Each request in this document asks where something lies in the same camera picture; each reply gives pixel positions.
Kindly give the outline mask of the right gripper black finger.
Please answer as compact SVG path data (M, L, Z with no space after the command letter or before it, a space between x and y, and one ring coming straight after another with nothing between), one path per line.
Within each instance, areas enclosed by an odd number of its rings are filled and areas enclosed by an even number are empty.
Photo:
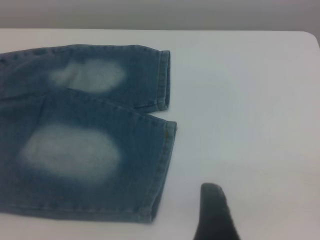
M240 240L223 189L214 183L200 188L199 222L195 240Z

